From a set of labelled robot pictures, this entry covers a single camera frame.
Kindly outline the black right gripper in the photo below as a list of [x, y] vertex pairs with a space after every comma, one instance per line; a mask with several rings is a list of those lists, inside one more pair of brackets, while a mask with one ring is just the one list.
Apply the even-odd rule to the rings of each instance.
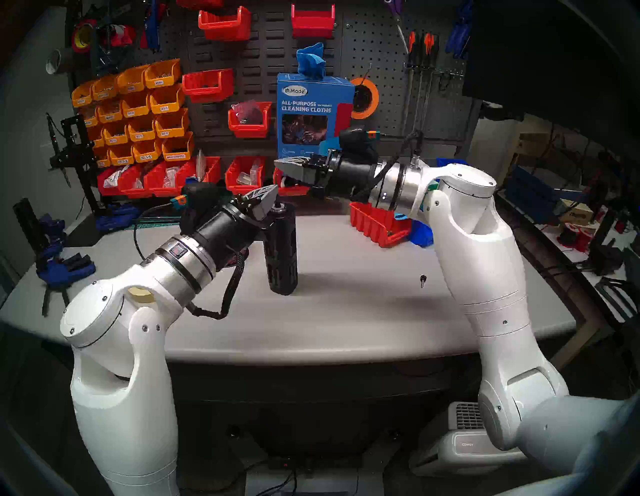
[[312, 186], [318, 198], [358, 198], [369, 191], [379, 165], [378, 156], [366, 153], [329, 152], [328, 155], [283, 157], [275, 162], [283, 176]]

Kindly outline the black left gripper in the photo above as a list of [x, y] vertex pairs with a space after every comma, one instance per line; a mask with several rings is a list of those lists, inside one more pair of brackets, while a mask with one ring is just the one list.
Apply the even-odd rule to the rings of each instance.
[[277, 196], [278, 186], [266, 185], [241, 199], [202, 202], [193, 208], [193, 251], [209, 261], [229, 261], [254, 241], [265, 241]]

